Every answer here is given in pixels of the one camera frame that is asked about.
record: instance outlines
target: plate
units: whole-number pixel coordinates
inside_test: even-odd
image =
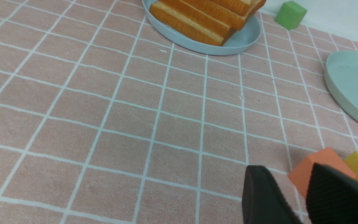
[[[338,51],[331,54],[327,59],[324,79],[334,99],[358,122],[358,52]]]
[[[150,6],[157,0],[142,0],[145,9],[146,17],[154,28],[160,32],[164,37],[168,38],[175,44],[192,51],[196,51],[207,55],[234,55],[248,49],[260,37],[262,32],[260,24],[255,15],[245,24],[244,28],[237,31],[227,42],[222,46],[213,46],[194,41],[171,27],[158,21],[150,12]]]

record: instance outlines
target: stack of bread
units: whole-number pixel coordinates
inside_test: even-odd
[[[222,46],[266,0],[158,0],[150,13],[195,41]]]

